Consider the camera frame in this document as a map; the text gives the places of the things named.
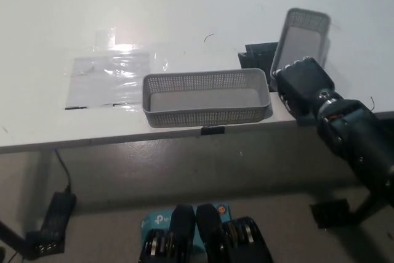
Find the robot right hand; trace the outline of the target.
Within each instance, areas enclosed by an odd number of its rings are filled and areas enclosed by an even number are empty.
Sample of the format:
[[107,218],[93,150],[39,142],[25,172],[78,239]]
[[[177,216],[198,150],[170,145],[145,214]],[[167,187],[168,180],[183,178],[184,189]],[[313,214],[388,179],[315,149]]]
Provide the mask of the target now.
[[286,110],[300,126],[315,122],[326,102],[341,98],[333,80],[312,57],[273,71],[272,80]]

